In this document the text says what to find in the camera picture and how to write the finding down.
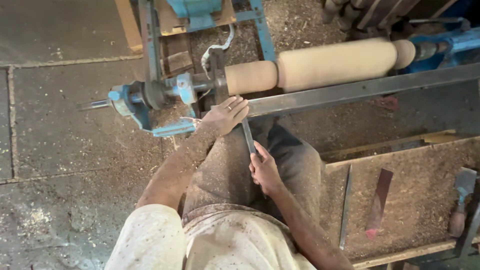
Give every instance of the dirty shirt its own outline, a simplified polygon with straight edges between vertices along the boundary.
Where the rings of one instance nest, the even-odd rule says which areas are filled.
[[[173,208],[150,204],[127,218],[106,270],[312,269],[288,227],[254,210],[221,210],[184,228]]]

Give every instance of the tool handle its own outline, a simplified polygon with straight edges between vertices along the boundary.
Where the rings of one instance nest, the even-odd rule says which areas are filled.
[[[465,205],[459,203],[455,212],[450,217],[448,224],[448,234],[452,237],[460,237],[465,228]]]

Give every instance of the dusty floor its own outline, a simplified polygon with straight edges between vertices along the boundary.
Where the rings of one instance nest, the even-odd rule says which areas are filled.
[[[321,24],[315,0],[264,8],[276,53],[345,37],[336,21]],[[7,72],[11,64],[128,56],[113,1],[5,1],[0,15],[10,26],[0,29],[0,264],[102,269],[147,181],[184,136],[154,138],[113,110],[75,111],[141,80],[141,60]],[[209,45],[227,38],[222,29],[191,35],[196,68]],[[227,64],[257,60],[254,37],[252,24],[236,24]],[[398,111],[359,102],[281,122],[320,152],[450,128],[479,133],[478,85],[455,87],[398,95]]]

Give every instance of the left hand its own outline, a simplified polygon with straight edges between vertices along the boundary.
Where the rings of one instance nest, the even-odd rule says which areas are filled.
[[[248,114],[248,100],[240,96],[230,97],[211,109],[198,124],[198,128],[209,128],[215,136],[223,136],[240,123]]]

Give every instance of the hand tool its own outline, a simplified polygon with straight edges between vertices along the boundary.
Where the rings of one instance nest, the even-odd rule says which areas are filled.
[[[462,233],[456,242],[454,253],[459,257],[465,257],[471,250],[473,238],[477,235],[477,230],[480,226],[480,189],[473,193],[470,204],[475,208],[470,208],[472,211],[467,218],[466,232]]]
[[[250,130],[250,126],[248,125],[248,118],[247,117],[243,118],[243,120],[241,121],[241,125],[243,127],[243,133],[245,133],[245,139],[247,140],[248,151],[250,152],[250,154],[258,155],[257,154],[257,149],[255,148],[255,145],[253,144],[252,131]],[[259,186],[260,186],[260,190],[262,191],[262,195],[266,199],[267,195],[265,195],[265,193],[263,192],[262,185],[259,184]]]
[[[387,200],[388,189],[393,178],[393,172],[382,169],[378,177],[377,189],[375,190],[375,197],[373,198],[372,210],[368,216],[365,233],[367,237],[372,240],[377,230],[380,229],[382,217],[384,215],[385,201]]]
[[[352,164],[348,167],[347,180],[345,183],[345,198],[343,201],[342,226],[340,229],[340,249],[345,247],[345,237],[347,236],[348,225],[348,207],[350,204],[350,191],[352,190]]]
[[[456,175],[455,189],[460,194],[455,211],[450,216],[448,233],[453,237],[460,237],[465,228],[465,197],[473,192],[477,172],[465,167]]]

